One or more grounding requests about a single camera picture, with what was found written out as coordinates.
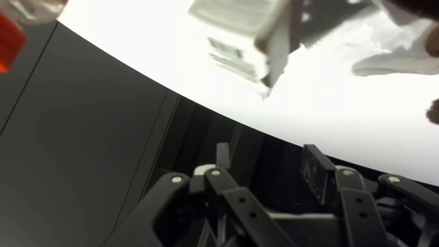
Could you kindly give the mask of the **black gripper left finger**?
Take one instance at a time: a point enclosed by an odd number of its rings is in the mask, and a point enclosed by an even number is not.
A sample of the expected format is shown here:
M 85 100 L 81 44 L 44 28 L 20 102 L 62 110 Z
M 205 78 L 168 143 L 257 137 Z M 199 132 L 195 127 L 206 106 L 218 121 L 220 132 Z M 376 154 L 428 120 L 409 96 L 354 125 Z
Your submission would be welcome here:
M 294 247 L 229 168 L 229 146 L 218 143 L 213 164 L 164 175 L 105 247 Z

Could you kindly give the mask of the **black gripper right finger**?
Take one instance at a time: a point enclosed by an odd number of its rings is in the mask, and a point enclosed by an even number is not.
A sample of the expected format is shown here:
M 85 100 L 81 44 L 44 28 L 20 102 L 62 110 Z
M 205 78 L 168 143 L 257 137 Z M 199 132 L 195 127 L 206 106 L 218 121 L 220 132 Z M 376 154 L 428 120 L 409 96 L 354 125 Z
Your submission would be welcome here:
M 439 194 L 411 179 L 335 165 L 304 147 L 304 180 L 317 203 L 341 214 L 349 247 L 439 247 Z

